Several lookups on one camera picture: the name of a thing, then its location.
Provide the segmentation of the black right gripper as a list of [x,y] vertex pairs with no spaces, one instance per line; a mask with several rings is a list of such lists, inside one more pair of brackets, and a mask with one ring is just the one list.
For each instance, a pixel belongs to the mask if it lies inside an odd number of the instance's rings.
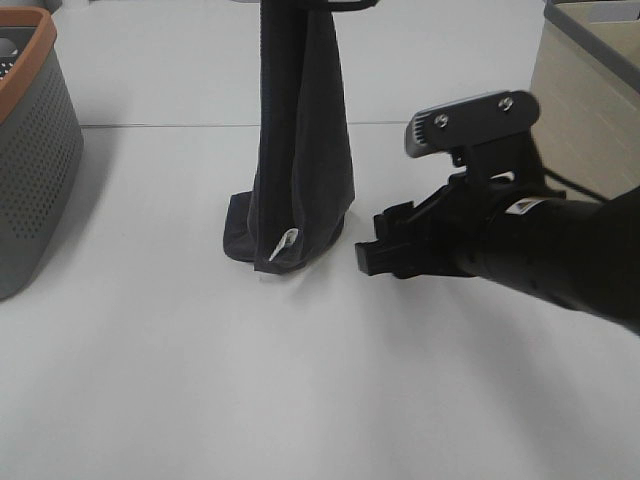
[[504,195],[505,178],[475,184],[466,173],[451,175],[425,200],[397,204],[374,216],[377,240],[355,244],[359,270],[366,275],[393,273],[399,279],[420,275],[468,278],[454,261],[460,245],[488,221],[489,209]]

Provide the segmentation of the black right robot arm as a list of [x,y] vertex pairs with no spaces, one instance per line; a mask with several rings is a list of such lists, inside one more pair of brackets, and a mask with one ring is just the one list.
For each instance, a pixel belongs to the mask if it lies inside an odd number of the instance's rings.
[[639,331],[639,191],[601,204],[539,186],[464,174],[420,204],[374,218],[355,246],[368,276],[483,278],[559,307]]

